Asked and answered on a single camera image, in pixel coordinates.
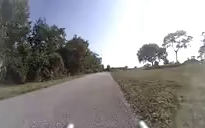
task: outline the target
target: grass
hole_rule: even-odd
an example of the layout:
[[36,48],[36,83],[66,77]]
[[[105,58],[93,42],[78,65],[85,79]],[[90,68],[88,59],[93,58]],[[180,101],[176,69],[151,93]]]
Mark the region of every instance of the grass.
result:
[[205,127],[205,64],[111,74],[133,111],[150,127]]
[[14,97],[20,94],[28,93],[31,91],[35,91],[38,89],[47,88],[56,84],[63,83],[65,81],[79,78],[81,76],[82,75],[77,75],[77,76],[65,77],[65,78],[55,79],[55,80],[50,80],[45,82],[32,82],[32,83],[26,83],[22,85],[0,87],[0,100]]

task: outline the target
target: paved path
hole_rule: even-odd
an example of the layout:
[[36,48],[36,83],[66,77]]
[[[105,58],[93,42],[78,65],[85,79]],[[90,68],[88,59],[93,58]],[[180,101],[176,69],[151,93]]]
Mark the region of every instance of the paved path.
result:
[[67,122],[75,128],[132,128],[134,124],[109,73],[0,101],[0,128],[61,128]]

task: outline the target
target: asphalt road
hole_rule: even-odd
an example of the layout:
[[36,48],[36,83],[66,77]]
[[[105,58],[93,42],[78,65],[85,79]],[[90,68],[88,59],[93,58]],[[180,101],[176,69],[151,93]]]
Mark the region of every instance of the asphalt road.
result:
[[97,73],[0,101],[0,128],[132,128],[119,86]]

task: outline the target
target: bush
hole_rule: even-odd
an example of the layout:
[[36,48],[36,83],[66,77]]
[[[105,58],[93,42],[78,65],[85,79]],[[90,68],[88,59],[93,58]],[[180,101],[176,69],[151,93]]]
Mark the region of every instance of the bush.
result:
[[58,53],[30,58],[28,81],[45,81],[67,74],[62,57]]
[[28,65],[22,62],[22,57],[8,58],[6,65],[5,81],[10,84],[23,84],[26,82]]

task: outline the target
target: blue sky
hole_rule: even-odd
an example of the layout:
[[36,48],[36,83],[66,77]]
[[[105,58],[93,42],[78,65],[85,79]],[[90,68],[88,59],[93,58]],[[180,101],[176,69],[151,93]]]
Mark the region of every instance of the blue sky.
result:
[[[89,40],[103,64],[139,66],[136,52],[145,43],[161,46],[170,32],[185,30],[192,46],[179,51],[182,62],[197,55],[205,30],[205,0],[30,0],[31,19],[45,17]],[[172,49],[168,59],[175,60]]]

